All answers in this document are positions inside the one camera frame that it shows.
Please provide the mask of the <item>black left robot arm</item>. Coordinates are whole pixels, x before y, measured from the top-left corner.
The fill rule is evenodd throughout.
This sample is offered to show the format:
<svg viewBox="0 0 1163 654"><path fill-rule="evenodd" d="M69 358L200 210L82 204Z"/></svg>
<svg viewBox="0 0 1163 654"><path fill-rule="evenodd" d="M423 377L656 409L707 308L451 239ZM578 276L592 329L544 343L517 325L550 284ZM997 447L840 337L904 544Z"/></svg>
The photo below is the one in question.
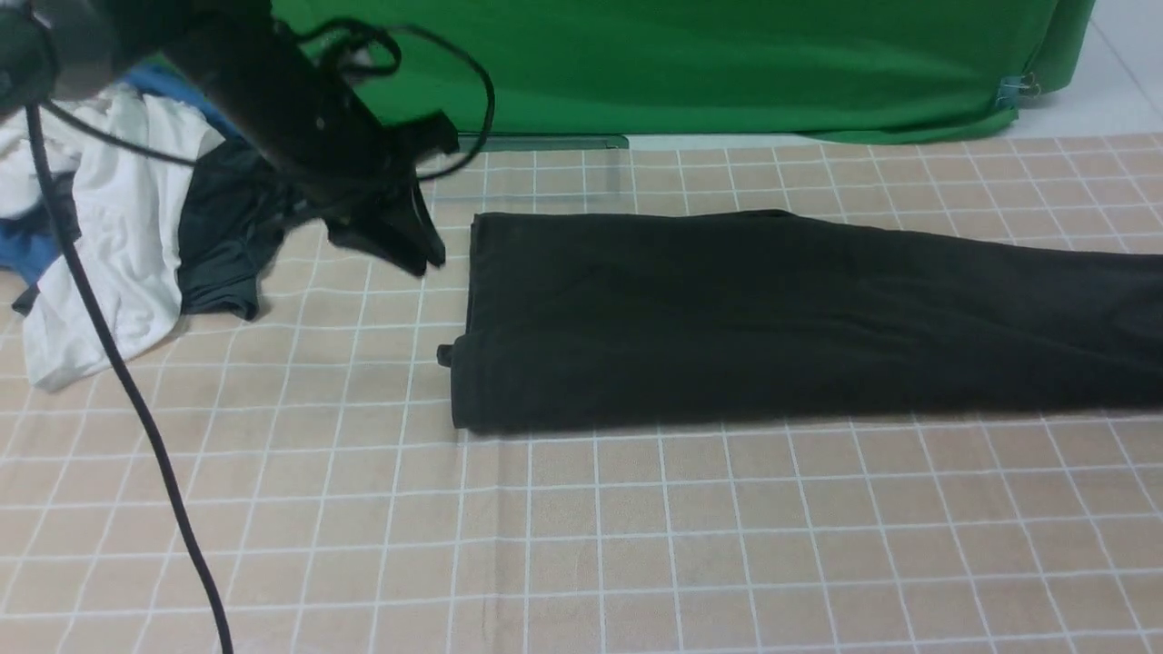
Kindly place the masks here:
<svg viewBox="0 0 1163 654"><path fill-rule="evenodd" d="M267 1L5 1L3 114L79 101L163 55L306 207L331 244L421 277L447 260L420 162L454 154L444 112L383 125L337 63L312 62Z"/></svg>

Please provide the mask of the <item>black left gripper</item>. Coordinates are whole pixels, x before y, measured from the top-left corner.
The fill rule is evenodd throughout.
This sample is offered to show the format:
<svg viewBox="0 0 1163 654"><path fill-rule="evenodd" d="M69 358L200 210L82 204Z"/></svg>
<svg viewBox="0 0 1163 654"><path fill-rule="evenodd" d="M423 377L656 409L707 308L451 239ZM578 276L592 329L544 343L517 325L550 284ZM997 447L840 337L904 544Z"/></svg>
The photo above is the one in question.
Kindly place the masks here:
<svg viewBox="0 0 1163 654"><path fill-rule="evenodd" d="M418 165L457 152L461 138L441 111L383 125L348 81L395 74L401 33L447 47L420 26L358 17L331 17L306 33L279 17L199 17L164 57L315 202L333 246L421 278L445 265L447 248Z"/></svg>

